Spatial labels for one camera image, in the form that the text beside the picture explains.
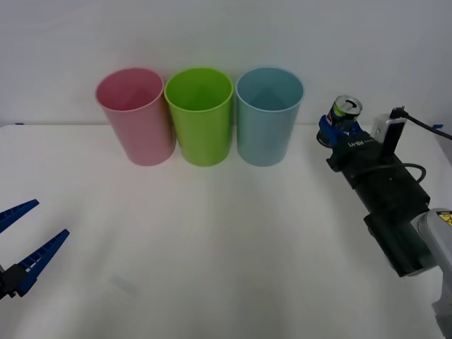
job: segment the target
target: can lid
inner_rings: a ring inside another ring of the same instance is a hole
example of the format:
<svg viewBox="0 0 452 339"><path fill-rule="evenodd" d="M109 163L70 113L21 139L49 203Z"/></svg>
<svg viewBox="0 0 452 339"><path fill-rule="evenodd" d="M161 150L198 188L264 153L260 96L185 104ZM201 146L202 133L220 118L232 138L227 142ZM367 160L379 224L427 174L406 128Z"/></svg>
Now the can lid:
<svg viewBox="0 0 452 339"><path fill-rule="evenodd" d="M336 108L339 110L339 116L350 114L358 116L362 111L362 103L355 97L341 95L335 101Z"/></svg>

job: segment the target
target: cup rim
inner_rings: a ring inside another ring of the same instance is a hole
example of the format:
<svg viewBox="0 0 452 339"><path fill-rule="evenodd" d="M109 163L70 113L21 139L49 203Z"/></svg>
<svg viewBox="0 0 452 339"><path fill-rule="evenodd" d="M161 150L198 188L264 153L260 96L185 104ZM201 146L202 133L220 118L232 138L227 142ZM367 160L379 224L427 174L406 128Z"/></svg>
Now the cup rim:
<svg viewBox="0 0 452 339"><path fill-rule="evenodd" d="M187 72L187 71L193 71L193 70L196 70L196 69L208 69L208 70L210 70L210 71L215 71L215 72L221 74L222 76L226 77L226 79L229 81L229 83L230 83L230 85L231 85L231 93L227 96L227 98L225 99L225 101L223 101L221 104L219 104L219 105L217 105L217 106L215 106L215 107L209 108L209 109L202 109L202 110L199 110L199 111L193 111L193 110L190 110L190 109L185 109L185 108L179 107L179 106L173 104L173 103L170 101L170 99L168 99L168 96L167 96L167 88L168 88L168 84L171 82L171 80L173 80L173 79L174 79L176 76L178 76L179 74L185 73L185 72ZM224 104L226 104L226 103L231 99L231 97L234 95L234 83L232 82L231 78L230 78L225 72L222 72L222 71L220 71L220 70L218 70L218 69L214 69L213 67L190 67L189 69L184 69L183 71L180 71L180 72L174 74L174 75L167 81L167 83L165 84L165 89L164 89L164 91L163 91L163 95L165 96L165 99L166 99L166 101L168 102L169 105L171 105L171 106L173 106L173 107L175 107L175 108L177 108L177 109L179 109L179 110L181 110L181 111L183 111L183 112L189 112L189 113L194 113L194 114L196 114L196 113L206 113L206 112L211 112L211 111L213 111L214 109L217 109L217 108L222 107Z"/></svg>
<svg viewBox="0 0 452 339"><path fill-rule="evenodd" d="M288 108L284 108L284 109L269 110L269 109L261 109L261 108L255 107L255 106L253 106L253 105L250 105L248 102L246 102L246 101L242 98L242 96L240 96L238 85L239 85L240 80L241 80L246 74L251 73L252 71L256 71L256 70L258 70L258 69L277 69L277 70L280 70L280 71L284 71L284 72L290 74L291 76L294 76L294 77L299 81L300 85L302 86L302 89L303 89L303 94L302 94L302 96L300 97L300 99L299 99L295 104L293 104L292 106L290 106L290 107L288 107ZM250 107L250 108L252 108L252 109L255 109L255 110L257 110L257 111L264 112L264 113L281 113L281 112L286 112L286 111L288 111L288 110L290 110L290 109L293 109L294 107L296 107L297 105L299 105L299 104L303 101L304 93L305 93L303 82L298 78L298 76L296 76L293 72L288 71L287 69L283 69L283 68L281 68L281 67L276 67L276 66L262 66L262 67L255 67L255 68L253 68L253 69L249 69L248 71L244 72L244 73L237 79L237 82L235 83L235 87L234 87L234 88L235 88L235 94L236 94L237 98L238 98L241 102L243 102L246 106L248 106L248 107Z"/></svg>
<svg viewBox="0 0 452 339"><path fill-rule="evenodd" d="M154 100L152 100L151 102L149 102L146 105L140 106L138 108L134 108L134 109L128 109L128 110L123 110L123 109L111 109L108 108L107 106L104 106L102 103L100 103L100 101L97 98L97 92L99 90L99 87L104 83L104 81L106 81L108 78L110 78L111 76L115 76L116 74L123 72L123 71L130 71L132 69L140 69L140 70L145 70L145 71L149 71L151 73L154 73L156 76L158 76L158 78L160 79L160 82L162 84L162 88L160 90L160 92L158 93L157 97L155 97ZM140 109L146 108L151 106L152 104L154 104L157 100L159 100L162 97L163 94L163 90L165 89L165 80L163 80L162 76L157 73L156 71L152 70L152 69L148 69L146 67L126 67L125 69L119 69L113 73L110 73L108 76L105 76L100 82L99 84L96 86L96 89L94 91L94 97L96 99L96 102L99 104L99 106L101 106L104 109L109 110L110 112L119 112L119 113L131 113L131 112L136 112L139 111Z"/></svg>

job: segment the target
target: green cup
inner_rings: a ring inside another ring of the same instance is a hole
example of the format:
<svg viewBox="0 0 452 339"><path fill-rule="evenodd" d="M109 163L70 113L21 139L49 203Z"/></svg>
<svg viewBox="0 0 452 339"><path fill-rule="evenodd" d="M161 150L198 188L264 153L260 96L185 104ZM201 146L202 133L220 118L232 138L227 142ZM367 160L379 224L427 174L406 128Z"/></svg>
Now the green cup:
<svg viewBox="0 0 452 339"><path fill-rule="evenodd" d="M227 157L233 92L231 79L216 69L187 69L167 82L165 97L186 161L212 166Z"/></svg>

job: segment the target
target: white wall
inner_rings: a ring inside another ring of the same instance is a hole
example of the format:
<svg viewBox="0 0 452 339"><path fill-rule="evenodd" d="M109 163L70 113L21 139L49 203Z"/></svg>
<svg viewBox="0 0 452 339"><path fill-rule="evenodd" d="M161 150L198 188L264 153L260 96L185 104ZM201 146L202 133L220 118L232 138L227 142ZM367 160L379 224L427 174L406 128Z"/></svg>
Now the white wall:
<svg viewBox="0 0 452 339"><path fill-rule="evenodd" d="M451 13L451 0L3 0L0 123L105 121L95 86L133 65L166 78L278 65L304 81L299 122L343 93L363 121L406 105L433 122L452 109Z"/></svg>

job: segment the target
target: black cable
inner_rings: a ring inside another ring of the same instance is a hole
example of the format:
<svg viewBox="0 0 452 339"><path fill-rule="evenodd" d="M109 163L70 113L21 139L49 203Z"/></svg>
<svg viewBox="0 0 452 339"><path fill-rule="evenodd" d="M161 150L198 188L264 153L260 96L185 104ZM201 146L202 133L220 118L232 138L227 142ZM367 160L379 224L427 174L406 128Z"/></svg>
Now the black cable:
<svg viewBox="0 0 452 339"><path fill-rule="evenodd" d="M391 119L405 118L407 120L410 120L411 122L414 122L416 125L421 126L423 129L426 129L432 133L435 133L438 136L442 136L446 139L452 140L452 135L444 133L442 131L438 131L437 129L433 129L429 125L424 124L422 121L419 121L416 118L411 117L407 112L405 112L404 107L397 107L397 108L393 109L393 111L391 112L390 118Z"/></svg>
<svg viewBox="0 0 452 339"><path fill-rule="evenodd" d="M422 180L424 180L425 176L427 175L427 170L425 169L425 167L418 165L418 164L410 164L409 162L406 162L403 164L378 165L378 166L370 167L368 169L365 169L362 172L358 172L358 173L354 174L353 178L361 177L362 175L372 173L375 171L386 170L388 168L397 168L397 167L412 167L412 168L417 168L418 170L420 170L421 176L419 177L418 180L416 180L417 183L420 183Z"/></svg>
<svg viewBox="0 0 452 339"><path fill-rule="evenodd" d="M452 140L452 136L450 134L438 131L437 129L433 129L427 124L424 124L423 122L417 120L416 118L411 117L409 114L405 117L406 119L414 122L416 125L421 126L423 129L426 129L428 131L431 131L432 133L438 134L439 136L443 136L446 139Z"/></svg>

